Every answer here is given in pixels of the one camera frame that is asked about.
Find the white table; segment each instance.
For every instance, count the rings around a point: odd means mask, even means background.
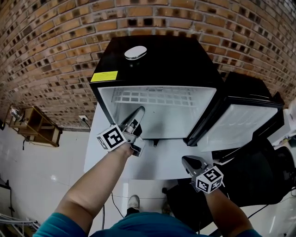
[[[84,172],[100,161],[107,151],[97,140],[97,135],[108,128],[110,123],[99,103],[94,114],[92,129],[86,150]],[[121,175],[122,179],[139,180],[170,180],[189,178],[181,158],[185,155],[195,155],[212,163],[211,152],[201,152],[197,147],[187,146],[182,139],[160,140],[156,147],[153,141],[146,140],[141,157],[131,156]]]

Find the yellow warning sticker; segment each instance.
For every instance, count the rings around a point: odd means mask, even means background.
[[[93,74],[91,82],[96,81],[112,81],[116,79],[118,71],[113,72],[98,72]]]

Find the wooden cabinet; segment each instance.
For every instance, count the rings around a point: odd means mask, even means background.
[[[9,127],[33,144],[58,147],[62,131],[37,107],[24,109],[24,112],[21,121],[11,118]]]

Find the white cube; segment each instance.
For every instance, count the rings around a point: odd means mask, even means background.
[[[214,166],[196,177],[196,188],[205,193],[211,193],[222,185],[222,180],[222,172]]]
[[[126,142],[126,138],[118,125],[112,125],[97,135],[97,139],[105,150],[112,151]]]

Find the black mini fridge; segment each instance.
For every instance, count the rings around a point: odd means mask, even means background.
[[[196,39],[128,36],[110,41],[90,86],[110,124],[143,106],[142,139],[183,139],[213,151],[250,142],[283,107],[261,80],[236,90],[239,80],[224,83]]]

